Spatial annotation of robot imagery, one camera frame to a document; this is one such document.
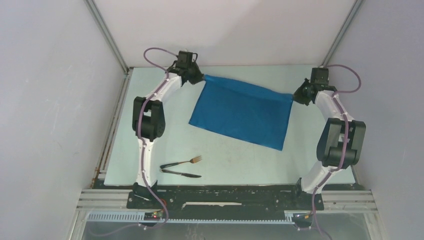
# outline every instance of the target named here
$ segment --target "light blue tabletop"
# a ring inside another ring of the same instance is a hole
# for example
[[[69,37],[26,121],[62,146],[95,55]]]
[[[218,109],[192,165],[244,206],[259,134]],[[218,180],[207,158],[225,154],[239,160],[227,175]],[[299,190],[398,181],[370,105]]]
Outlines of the light blue tabletop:
[[[204,74],[256,84],[280,93],[294,93],[312,65],[208,66]],[[105,185],[132,185],[139,161],[137,137],[132,129],[133,101],[144,97],[163,79],[158,68],[135,68],[129,83],[117,133],[109,159]],[[189,125],[189,119],[204,82],[186,83],[164,104],[166,129],[157,138],[152,161],[160,185],[269,185],[294,184],[317,161],[316,148],[325,120],[319,109],[293,103],[282,151],[219,135]],[[160,173],[159,165],[188,161],[202,155],[202,161],[170,167],[170,170],[201,175],[189,178]],[[350,167],[336,174],[330,183],[351,184]]]

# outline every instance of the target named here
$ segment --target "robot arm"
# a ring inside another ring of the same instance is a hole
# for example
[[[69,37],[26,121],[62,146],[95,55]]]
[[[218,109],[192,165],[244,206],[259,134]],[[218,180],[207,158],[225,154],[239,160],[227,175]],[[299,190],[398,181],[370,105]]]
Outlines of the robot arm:
[[[337,173],[358,163],[366,126],[350,116],[340,102],[336,88],[329,85],[328,68],[313,68],[310,81],[305,82],[293,95],[294,101],[308,105],[312,101],[321,111],[326,124],[316,147],[318,161],[309,173],[298,181],[298,188],[312,194],[321,190]],[[343,165],[339,168],[345,134],[345,118],[348,120],[348,142]]]
[[[154,186],[157,182],[156,171],[152,165],[152,152],[156,139],[160,138],[165,131],[164,103],[187,81],[194,85],[203,80],[203,74],[200,72],[196,60],[193,61],[192,52],[180,51],[177,60],[167,71],[169,75],[165,75],[163,81],[152,92],[145,97],[136,97],[133,104],[132,129],[135,131],[135,135],[138,133],[138,127],[141,126],[141,137],[138,138],[139,159],[141,160],[138,163],[134,193],[145,199],[150,197],[146,184]],[[144,104],[145,108],[141,124],[139,124],[140,112]]]

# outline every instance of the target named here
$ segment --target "purple cable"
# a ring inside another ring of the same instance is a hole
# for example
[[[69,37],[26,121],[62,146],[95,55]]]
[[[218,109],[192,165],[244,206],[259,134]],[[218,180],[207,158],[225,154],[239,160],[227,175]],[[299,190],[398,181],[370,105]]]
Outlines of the purple cable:
[[[165,71],[166,74],[166,78],[165,80],[162,81],[162,83],[159,85],[159,87],[156,88],[156,90],[154,90],[153,94],[150,95],[146,101],[144,101],[143,105],[141,106],[141,110],[140,110],[140,115],[138,117],[138,125],[137,125],[137,137],[143,142],[143,146],[146,144],[145,140],[142,138],[142,133],[141,133],[141,129],[142,129],[142,118],[143,118],[143,113],[144,110],[146,108],[146,104],[148,101],[150,101],[154,96],[155,93],[159,92],[164,86],[165,84],[168,82],[167,79],[170,78],[170,73],[166,70],[166,68],[159,66],[156,63],[153,63],[152,61],[150,61],[147,57],[146,57],[146,53],[150,50],[160,50],[166,53],[169,53],[171,55],[174,55],[175,57],[177,57],[177,55],[171,51],[168,51],[166,49],[160,48],[160,47],[149,47],[147,48],[144,53],[143,53],[143,57],[144,59],[151,65],[162,69],[163,71]],[[134,223],[134,224],[128,224],[125,225],[123,227],[120,227],[114,231],[108,232],[108,233],[103,233],[103,234],[97,234],[97,233],[93,233],[90,229],[88,229],[88,232],[95,236],[95,237],[106,237],[112,234],[115,234],[121,230],[130,228],[130,227],[135,227],[135,226],[144,226],[145,229],[158,229],[160,227],[162,227],[169,219],[169,212],[168,212],[168,208],[167,206],[162,202],[162,200],[153,192],[153,190],[150,188],[149,183],[147,182],[146,176],[145,176],[145,170],[144,170],[144,152],[145,152],[145,148],[143,147],[141,150],[141,160],[140,160],[140,164],[141,164],[141,176],[143,178],[143,182],[147,188],[147,190],[150,192],[150,194],[160,203],[160,205],[162,205],[163,210],[165,211],[166,217],[165,217],[165,221],[161,222],[160,224],[154,225],[154,226],[146,226],[146,225],[142,225],[141,223]]]
[[[330,170],[330,172],[324,177],[324,179],[318,184],[318,186],[315,187],[315,189],[313,190],[313,193],[312,193],[312,216],[313,216],[313,220],[315,221],[316,229],[318,230],[319,234],[321,234],[322,237],[324,236],[323,233],[325,233],[330,239],[332,239],[331,236],[327,232],[322,230],[320,228],[320,225],[318,224],[317,214],[316,214],[317,210],[316,210],[316,207],[315,207],[315,195],[316,195],[318,189],[330,178],[332,173],[342,169],[343,163],[345,162],[346,149],[348,147],[349,120],[348,120],[348,117],[346,116],[346,114],[343,114],[344,113],[343,107],[339,103],[339,101],[337,101],[337,99],[335,98],[335,95],[337,95],[339,93],[343,93],[343,94],[355,93],[356,91],[358,91],[361,88],[362,81],[361,81],[361,78],[359,77],[359,74],[348,66],[345,66],[345,65],[342,65],[342,64],[332,64],[332,65],[328,65],[326,67],[327,68],[341,67],[341,68],[347,69],[347,70],[351,71],[356,76],[356,78],[358,79],[358,87],[356,89],[348,90],[348,91],[346,91],[346,90],[335,91],[332,94],[333,101],[337,105],[338,110],[342,113],[342,116],[343,116],[343,119],[344,119],[344,137],[343,137],[343,147],[341,149],[340,163],[338,164],[337,168]]]

